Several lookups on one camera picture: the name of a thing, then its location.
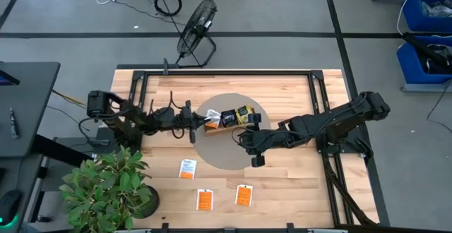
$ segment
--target circular gray mat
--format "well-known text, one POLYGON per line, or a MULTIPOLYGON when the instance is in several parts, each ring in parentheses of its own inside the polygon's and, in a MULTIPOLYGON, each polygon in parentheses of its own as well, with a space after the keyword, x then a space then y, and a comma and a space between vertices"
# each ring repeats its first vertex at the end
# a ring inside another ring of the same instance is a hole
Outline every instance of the circular gray mat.
MULTIPOLYGON (((261 129, 270 128, 270 119, 263 108, 251 98, 237 93, 228 93, 216 95, 205 101, 197 110, 201 116, 207 114, 208 109, 213 109, 219 113, 225 110, 238 109, 244 105, 250 105, 254 108, 255 113, 262 114, 262 122, 259 124, 261 129)), ((237 135, 243 131, 236 130, 234 137, 238 140, 237 135)), ((244 169, 251 166, 253 156, 248 155, 245 149, 238 146, 231 137, 231 131, 215 134, 206 137, 203 127, 196 130, 195 151, 210 165, 220 169, 244 169)))

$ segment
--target wooden table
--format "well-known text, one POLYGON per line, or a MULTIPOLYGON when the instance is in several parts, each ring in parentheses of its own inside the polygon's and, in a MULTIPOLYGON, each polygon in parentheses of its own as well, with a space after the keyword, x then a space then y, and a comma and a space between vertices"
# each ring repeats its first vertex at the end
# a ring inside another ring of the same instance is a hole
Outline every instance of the wooden table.
MULTIPOLYGON (((127 98, 132 73, 116 70, 112 92, 127 98)), ((341 70, 323 70, 323 74, 331 107, 348 102, 341 70)), ((154 108, 166 107, 170 91, 176 104, 191 100, 195 111, 214 95, 246 95, 265 109, 273 128, 279 121, 314 112, 307 79, 300 76, 151 76, 144 110, 149 111, 152 99, 154 108)), ((319 89, 316 92, 321 98, 319 89)), ((196 154, 188 136, 177 140, 170 132, 145 136, 142 153, 150 165, 145 173, 153 177, 145 182, 157 189, 161 201, 154 215, 135 221, 136 228, 161 228, 163 222, 170 228, 286 228, 288 222, 298 228, 333 226, 322 160, 314 141, 294 149, 268 150, 265 167, 232 171, 210 166, 196 154), (194 180, 178 178, 183 159, 198 161, 194 180), (238 184, 254 187, 250 208, 234 204, 238 184), (196 210, 197 189, 214 191, 213 211, 196 210)), ((358 154, 342 154, 341 158, 348 191, 367 216, 378 222, 364 160, 358 154)), ((336 198, 345 223, 338 192, 336 198)))

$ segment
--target blue storage bin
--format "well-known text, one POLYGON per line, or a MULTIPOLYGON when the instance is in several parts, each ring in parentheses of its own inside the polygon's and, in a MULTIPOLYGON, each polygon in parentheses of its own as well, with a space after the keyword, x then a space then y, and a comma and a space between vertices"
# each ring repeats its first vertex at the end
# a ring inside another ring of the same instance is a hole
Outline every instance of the blue storage bin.
MULTIPOLYGON (((452 37, 416 36, 426 44, 442 44, 452 47, 452 37)), ((452 74, 427 74, 421 66, 416 49, 405 43, 397 51, 403 75, 408 84, 442 84, 452 78, 452 74)))
POLYGON ((407 21, 408 27, 413 31, 424 32, 452 32, 452 16, 429 17, 424 15, 420 1, 428 4, 434 2, 443 2, 444 0, 407 0, 403 7, 403 14, 407 21))

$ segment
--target black fan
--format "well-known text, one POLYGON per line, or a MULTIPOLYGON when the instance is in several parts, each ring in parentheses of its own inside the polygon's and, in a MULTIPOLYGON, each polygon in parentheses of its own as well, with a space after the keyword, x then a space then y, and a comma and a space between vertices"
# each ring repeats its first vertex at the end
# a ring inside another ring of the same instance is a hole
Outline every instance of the black fan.
POLYGON ((217 12, 217 5, 213 0, 202 1, 195 12, 191 15, 189 22, 187 22, 184 31, 181 34, 179 43, 177 43, 177 51, 179 52, 179 58, 176 61, 176 65, 179 68, 194 67, 194 66, 180 66, 178 63, 180 59, 189 56, 193 53, 199 42, 204 38, 210 41, 213 45, 212 52, 208 58, 199 67, 204 67, 212 57, 213 53, 217 50, 217 45, 212 41, 207 34, 210 26, 212 25, 213 17, 217 12))

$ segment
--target gray floor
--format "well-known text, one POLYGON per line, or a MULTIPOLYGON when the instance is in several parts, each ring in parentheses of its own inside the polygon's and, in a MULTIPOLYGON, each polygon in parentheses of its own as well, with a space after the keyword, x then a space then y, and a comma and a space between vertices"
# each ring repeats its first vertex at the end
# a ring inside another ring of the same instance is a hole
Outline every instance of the gray floor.
MULTIPOLYGON (((146 0, 119 0, 154 14, 146 0)), ((201 0, 183 0, 176 21, 186 22, 201 0)), ((0 13, 9 0, 0 0, 0 13)), ((211 31, 333 32, 326 0, 215 0, 211 31)), ((343 32, 396 32, 400 3, 335 0, 343 32)), ((406 29, 402 20, 401 28, 406 29)), ((172 24, 125 6, 100 6, 95 0, 18 0, 0 32, 175 32, 172 24)), ((335 39, 287 37, 214 38, 218 44, 208 68, 342 68, 335 39)), ((452 229, 452 136, 426 120, 439 94, 405 94, 396 56, 397 39, 345 40, 359 91, 380 92, 392 112, 369 123, 386 207, 396 227, 452 229)), ((55 89, 84 100, 90 90, 109 90, 117 64, 158 64, 177 57, 174 38, 0 39, 2 61, 58 61, 55 89)), ((198 58, 207 54, 200 44, 198 58)), ((185 59, 193 64, 193 59, 185 59)), ((446 95, 432 118, 452 126, 446 95)), ((77 119, 85 112, 52 97, 49 105, 77 119)), ((81 136, 60 112, 48 109, 40 133, 81 136)))

